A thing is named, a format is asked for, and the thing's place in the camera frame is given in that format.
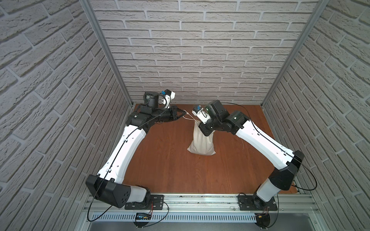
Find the cream cloth drawstring bag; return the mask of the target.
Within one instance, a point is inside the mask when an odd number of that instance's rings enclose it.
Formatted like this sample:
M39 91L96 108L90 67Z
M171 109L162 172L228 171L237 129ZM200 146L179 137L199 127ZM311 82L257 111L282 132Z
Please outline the cream cloth drawstring bag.
M199 125L202 125L203 123L199 120L195 120L187 111L186 113L188 116L190 116L190 118L184 117L184 119L195 121L193 141L187 150L193 154L202 156L213 156L216 154L213 143L214 132L212 132L209 136L205 136L199 128Z

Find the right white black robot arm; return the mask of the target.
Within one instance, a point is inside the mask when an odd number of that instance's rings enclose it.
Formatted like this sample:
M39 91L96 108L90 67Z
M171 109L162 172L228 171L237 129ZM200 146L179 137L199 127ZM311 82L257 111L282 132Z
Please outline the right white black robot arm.
M304 159L301 151L294 152L278 143L260 130L243 112L229 113L219 100L212 101L205 107L195 106L192 114L200 119L198 127L203 135L209 136L214 131L236 135L253 146L274 166L268 179L253 194L256 204L265 205L280 191L290 189Z

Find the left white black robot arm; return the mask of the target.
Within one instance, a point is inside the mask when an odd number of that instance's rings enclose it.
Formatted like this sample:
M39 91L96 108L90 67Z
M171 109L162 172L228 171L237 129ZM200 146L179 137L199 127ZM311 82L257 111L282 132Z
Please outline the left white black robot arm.
M95 200L113 207L122 208L127 204L139 203L150 206L150 190L143 186L124 185L124 177L129 163L140 142L156 123L172 122L183 117L186 112L171 101L175 92L145 92L143 104L132 112L125 123L119 143L108 161L95 175L89 175L86 186Z

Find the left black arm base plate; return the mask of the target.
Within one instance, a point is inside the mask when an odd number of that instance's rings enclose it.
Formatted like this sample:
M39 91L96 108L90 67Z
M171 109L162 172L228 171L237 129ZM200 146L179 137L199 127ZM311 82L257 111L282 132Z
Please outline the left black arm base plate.
M163 194L151 194L147 196L143 202L127 203L124 206L125 210L162 210L164 205Z

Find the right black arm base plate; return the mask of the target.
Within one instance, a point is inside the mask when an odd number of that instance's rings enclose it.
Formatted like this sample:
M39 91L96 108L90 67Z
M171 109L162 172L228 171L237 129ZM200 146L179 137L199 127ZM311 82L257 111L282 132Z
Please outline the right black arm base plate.
M237 196L238 205L241 211L277 211L278 206L275 198L268 202L263 201L256 195L241 194Z

